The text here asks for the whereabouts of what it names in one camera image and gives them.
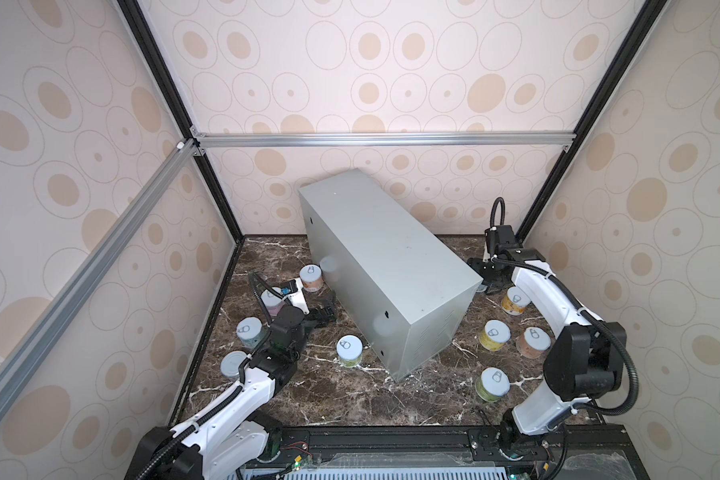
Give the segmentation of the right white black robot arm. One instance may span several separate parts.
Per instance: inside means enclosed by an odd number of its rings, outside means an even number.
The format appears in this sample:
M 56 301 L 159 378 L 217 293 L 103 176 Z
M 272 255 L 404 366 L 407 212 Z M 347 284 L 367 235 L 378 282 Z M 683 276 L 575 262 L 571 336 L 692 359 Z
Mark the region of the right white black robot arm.
M 487 287 L 513 285 L 527 295 L 555 335 L 543 364 L 543 382 L 505 412 L 497 442 L 507 451 L 547 434 L 582 409 L 603 416 L 629 412 L 639 396 L 639 376 L 626 349 L 621 324 L 606 322 L 584 306 L 533 248 L 526 248 L 504 222 L 497 198 L 485 230 L 481 259 L 467 261 Z

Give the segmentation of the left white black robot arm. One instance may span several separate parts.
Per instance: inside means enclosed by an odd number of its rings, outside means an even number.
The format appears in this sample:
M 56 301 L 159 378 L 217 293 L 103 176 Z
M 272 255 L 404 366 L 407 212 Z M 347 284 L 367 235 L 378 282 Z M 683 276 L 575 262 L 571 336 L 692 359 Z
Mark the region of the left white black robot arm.
M 337 321 L 336 295 L 309 307 L 299 279 L 273 287 L 251 272 L 248 282 L 269 321 L 265 338 L 240 363 L 237 381 L 204 409 L 142 437 L 127 479 L 222 478 L 251 460 L 278 454 L 279 424 L 259 408 L 292 379 L 310 334 Z

